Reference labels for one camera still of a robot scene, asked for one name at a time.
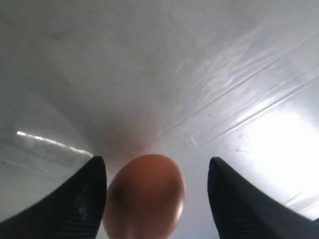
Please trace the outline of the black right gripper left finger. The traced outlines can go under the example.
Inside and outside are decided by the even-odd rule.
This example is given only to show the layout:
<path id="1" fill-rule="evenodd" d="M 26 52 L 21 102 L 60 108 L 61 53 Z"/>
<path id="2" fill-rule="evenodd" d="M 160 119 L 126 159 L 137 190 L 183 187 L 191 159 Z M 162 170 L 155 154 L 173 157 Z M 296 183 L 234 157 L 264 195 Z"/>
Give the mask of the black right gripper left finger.
<path id="1" fill-rule="evenodd" d="M 52 193 L 1 222 L 2 239 L 94 239 L 105 208 L 107 174 L 94 156 Z"/>

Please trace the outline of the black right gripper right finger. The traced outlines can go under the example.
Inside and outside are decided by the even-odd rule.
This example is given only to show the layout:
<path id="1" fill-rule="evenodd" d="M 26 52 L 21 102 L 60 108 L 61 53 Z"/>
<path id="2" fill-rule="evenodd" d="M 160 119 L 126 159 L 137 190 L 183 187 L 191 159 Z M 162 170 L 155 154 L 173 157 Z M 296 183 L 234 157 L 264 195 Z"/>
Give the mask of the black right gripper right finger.
<path id="1" fill-rule="evenodd" d="M 223 159 L 209 162 L 207 193 L 221 239 L 317 239 L 312 221 L 260 191 Z"/>

